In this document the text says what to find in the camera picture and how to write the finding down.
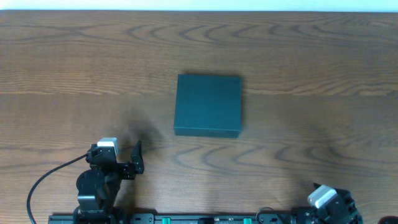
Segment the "dark green hinged gift box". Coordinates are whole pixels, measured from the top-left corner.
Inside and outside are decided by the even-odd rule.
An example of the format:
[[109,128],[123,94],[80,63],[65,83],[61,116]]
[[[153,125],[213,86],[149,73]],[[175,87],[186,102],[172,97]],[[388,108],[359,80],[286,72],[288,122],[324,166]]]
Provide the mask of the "dark green hinged gift box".
[[174,132],[178,136],[238,138],[242,129],[242,78],[180,74]]

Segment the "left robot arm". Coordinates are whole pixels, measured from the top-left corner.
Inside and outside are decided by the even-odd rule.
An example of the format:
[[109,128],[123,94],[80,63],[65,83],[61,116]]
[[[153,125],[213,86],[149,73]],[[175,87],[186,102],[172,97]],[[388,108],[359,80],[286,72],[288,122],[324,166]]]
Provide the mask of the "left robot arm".
[[116,138],[102,138],[92,144],[86,155],[90,169],[76,181],[78,208],[73,212],[73,223],[129,223],[128,215],[115,208],[114,203],[123,180],[134,180],[144,173],[142,143],[136,142],[131,160],[118,162]]

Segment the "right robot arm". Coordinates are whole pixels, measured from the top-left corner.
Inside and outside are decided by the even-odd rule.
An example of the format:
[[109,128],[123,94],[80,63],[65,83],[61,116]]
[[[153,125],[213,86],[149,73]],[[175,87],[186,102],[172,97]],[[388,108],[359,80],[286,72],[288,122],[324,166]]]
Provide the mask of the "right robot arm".
[[308,207],[293,208],[290,223],[294,224],[363,224],[350,191],[313,184],[315,190],[307,197]]

